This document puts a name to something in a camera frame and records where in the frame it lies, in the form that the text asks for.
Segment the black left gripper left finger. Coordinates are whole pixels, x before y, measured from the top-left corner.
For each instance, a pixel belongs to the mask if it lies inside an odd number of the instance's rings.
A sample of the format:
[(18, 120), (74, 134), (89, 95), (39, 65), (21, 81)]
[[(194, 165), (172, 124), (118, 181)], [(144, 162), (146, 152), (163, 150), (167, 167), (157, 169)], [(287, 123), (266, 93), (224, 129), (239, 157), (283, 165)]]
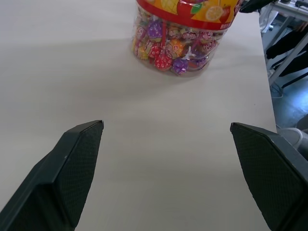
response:
[(94, 177), (104, 123), (66, 131), (3, 210), (0, 231), (75, 231)]

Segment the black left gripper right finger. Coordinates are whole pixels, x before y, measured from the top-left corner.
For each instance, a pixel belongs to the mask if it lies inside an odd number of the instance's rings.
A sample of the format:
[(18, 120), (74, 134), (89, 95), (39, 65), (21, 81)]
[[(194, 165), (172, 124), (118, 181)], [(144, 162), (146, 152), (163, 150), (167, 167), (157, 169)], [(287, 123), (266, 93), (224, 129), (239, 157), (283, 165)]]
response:
[(271, 231), (308, 231), (308, 160), (284, 137), (233, 122), (245, 181)]

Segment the purple candy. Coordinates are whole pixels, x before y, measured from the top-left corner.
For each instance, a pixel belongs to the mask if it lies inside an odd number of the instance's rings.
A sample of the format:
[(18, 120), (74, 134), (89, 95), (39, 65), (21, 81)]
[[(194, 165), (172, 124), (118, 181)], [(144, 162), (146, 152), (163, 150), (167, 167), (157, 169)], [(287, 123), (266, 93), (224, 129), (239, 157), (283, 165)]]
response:
[(171, 70), (177, 74), (184, 74), (188, 69), (188, 61), (186, 59), (177, 58), (173, 61)]
[(161, 21), (150, 21), (147, 28), (147, 34), (150, 40), (160, 42), (163, 34), (163, 24)]

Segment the red candy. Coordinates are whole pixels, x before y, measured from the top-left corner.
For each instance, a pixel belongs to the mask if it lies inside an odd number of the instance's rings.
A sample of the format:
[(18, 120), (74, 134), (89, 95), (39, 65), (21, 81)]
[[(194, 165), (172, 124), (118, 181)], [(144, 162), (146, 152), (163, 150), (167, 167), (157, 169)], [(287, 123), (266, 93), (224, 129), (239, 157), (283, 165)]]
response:
[(172, 58), (164, 53), (155, 58), (154, 66), (160, 71), (167, 71), (171, 68), (172, 62)]

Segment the orange candy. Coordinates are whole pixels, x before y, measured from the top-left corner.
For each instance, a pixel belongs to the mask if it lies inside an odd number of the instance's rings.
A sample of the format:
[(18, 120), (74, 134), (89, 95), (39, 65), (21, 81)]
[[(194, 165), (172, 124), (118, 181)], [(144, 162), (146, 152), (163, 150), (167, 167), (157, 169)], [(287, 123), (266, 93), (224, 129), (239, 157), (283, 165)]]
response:
[(169, 54), (173, 59), (179, 58), (182, 56), (185, 45), (179, 39), (172, 39), (169, 41), (166, 49), (169, 51)]

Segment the clear lollipop jar red label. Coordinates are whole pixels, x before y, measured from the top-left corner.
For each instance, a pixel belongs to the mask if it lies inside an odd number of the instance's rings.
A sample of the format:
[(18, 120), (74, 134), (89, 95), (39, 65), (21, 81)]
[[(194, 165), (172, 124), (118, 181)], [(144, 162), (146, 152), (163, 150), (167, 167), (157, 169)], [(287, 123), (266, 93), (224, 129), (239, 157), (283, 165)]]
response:
[[(180, 58), (188, 61), (188, 69), (177, 76), (195, 77), (205, 70), (214, 57), (219, 43), (232, 25), (243, 0), (136, 0), (138, 14), (134, 22), (131, 49), (135, 57), (158, 70), (154, 60), (160, 54), (171, 55), (169, 41), (179, 39), (184, 45)], [(149, 39), (150, 21), (163, 24), (162, 40)]]

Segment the person in black trousers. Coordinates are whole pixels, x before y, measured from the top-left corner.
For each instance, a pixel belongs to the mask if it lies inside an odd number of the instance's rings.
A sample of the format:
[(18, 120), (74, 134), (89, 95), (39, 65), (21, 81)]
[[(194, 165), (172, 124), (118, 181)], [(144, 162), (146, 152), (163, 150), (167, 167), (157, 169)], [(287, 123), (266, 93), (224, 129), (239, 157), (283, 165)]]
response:
[[(268, 48), (266, 51), (266, 58), (274, 59), (276, 56), (294, 49), (307, 33), (308, 22), (303, 22), (301, 25), (297, 26), (290, 33), (283, 36), (274, 45)], [(279, 77), (284, 77), (288, 74), (308, 68), (308, 43), (301, 50), (301, 52), (304, 53), (294, 58), (282, 71)]]

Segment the black object behind table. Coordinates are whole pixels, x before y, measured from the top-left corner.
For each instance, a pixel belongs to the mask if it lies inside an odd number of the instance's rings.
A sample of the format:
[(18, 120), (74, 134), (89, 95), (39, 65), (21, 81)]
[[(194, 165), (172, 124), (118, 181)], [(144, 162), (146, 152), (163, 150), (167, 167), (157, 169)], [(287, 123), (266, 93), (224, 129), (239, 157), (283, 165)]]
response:
[(241, 7), (239, 12), (241, 13), (252, 13), (260, 10), (264, 6), (270, 3), (276, 2), (277, 0), (247, 0)]

